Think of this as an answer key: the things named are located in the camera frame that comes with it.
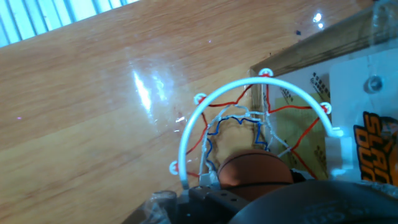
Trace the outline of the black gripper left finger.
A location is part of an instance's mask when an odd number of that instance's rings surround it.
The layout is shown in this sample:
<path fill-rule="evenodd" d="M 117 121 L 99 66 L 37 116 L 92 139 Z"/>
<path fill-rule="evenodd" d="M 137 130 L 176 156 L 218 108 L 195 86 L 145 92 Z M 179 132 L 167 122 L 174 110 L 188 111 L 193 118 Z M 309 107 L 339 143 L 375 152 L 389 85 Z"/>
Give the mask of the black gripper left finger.
<path fill-rule="evenodd" d="M 152 193 L 123 224 L 228 223 L 248 204 L 247 200 L 220 189 L 215 173 L 211 172 L 199 186 L 183 190 L 180 195 L 169 190 Z"/>

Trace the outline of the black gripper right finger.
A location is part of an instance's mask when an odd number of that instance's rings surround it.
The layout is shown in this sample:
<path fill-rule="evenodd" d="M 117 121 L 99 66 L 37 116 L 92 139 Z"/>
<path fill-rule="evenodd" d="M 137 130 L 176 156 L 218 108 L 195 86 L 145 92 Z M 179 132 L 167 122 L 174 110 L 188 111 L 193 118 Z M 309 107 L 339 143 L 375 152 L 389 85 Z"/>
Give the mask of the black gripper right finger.
<path fill-rule="evenodd" d="M 299 182 L 305 182 L 307 179 L 304 177 L 304 175 L 302 174 L 301 170 L 297 170 L 297 169 L 291 169 L 290 173 L 292 175 L 293 178 L 293 182 L 294 183 L 299 183 Z"/>

